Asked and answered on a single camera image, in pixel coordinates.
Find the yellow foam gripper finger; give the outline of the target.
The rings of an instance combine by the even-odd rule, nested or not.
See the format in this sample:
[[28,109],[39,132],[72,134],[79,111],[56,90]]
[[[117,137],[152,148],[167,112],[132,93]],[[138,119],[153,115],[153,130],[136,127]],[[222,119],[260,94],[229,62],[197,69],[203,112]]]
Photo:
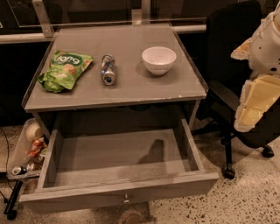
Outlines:
[[231,52],[231,58],[235,60],[247,60],[252,39],[248,38]]
[[262,74],[254,80],[246,80],[235,113],[234,128],[239,132],[252,130],[279,97],[278,75]]

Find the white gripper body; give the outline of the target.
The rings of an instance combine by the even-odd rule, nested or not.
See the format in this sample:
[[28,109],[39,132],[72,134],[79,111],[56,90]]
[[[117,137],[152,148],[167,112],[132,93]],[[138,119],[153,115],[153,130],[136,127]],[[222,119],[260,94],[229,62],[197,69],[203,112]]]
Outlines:
[[255,30],[248,64],[257,74],[280,74],[280,28],[278,11],[271,12]]

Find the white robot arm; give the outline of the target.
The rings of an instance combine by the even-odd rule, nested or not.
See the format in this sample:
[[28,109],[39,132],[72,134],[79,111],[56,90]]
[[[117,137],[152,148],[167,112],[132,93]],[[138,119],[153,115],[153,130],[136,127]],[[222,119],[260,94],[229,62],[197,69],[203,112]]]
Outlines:
[[252,70],[242,86],[234,128],[249,132],[280,97],[280,7],[262,20],[259,27],[231,57],[247,60]]

